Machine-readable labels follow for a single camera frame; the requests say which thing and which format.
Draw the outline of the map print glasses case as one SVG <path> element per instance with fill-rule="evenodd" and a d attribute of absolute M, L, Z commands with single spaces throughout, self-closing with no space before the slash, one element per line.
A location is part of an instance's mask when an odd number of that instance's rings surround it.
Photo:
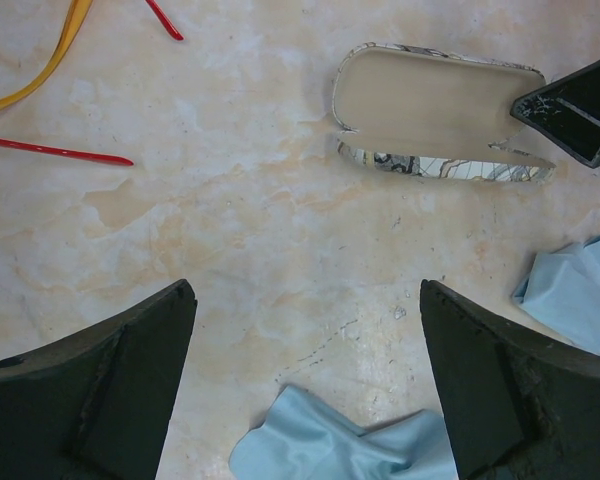
<path fill-rule="evenodd" d="M 372 170 L 485 182 L 542 182 L 552 162 L 509 146 L 511 107 L 546 83 L 536 69 L 403 44 L 351 50 L 333 84 L 338 154 Z"/>

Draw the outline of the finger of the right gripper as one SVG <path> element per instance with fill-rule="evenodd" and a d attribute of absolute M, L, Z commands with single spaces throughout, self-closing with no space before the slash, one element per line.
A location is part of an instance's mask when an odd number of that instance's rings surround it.
<path fill-rule="evenodd" d="M 516 99 L 510 115 L 580 164 L 600 167 L 600 60 Z"/>

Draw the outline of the light blue cloth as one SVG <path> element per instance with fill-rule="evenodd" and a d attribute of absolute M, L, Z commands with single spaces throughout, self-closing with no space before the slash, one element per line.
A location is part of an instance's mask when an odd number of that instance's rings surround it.
<path fill-rule="evenodd" d="M 234 447 L 237 479 L 456 479 L 443 417 L 421 410 L 366 430 L 293 385 Z"/>
<path fill-rule="evenodd" d="M 600 356 L 600 235 L 538 253 L 512 300 L 578 348 Z"/>

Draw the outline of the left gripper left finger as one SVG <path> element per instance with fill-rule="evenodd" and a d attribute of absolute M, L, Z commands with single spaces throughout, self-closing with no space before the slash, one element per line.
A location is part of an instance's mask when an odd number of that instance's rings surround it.
<path fill-rule="evenodd" d="M 196 315 L 185 279 L 0 360 L 0 479 L 153 479 Z"/>

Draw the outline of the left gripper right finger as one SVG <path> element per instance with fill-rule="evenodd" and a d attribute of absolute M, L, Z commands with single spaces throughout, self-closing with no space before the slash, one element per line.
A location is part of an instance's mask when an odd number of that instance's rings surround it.
<path fill-rule="evenodd" d="M 600 479 L 600 356 L 438 281 L 421 322 L 462 479 Z"/>

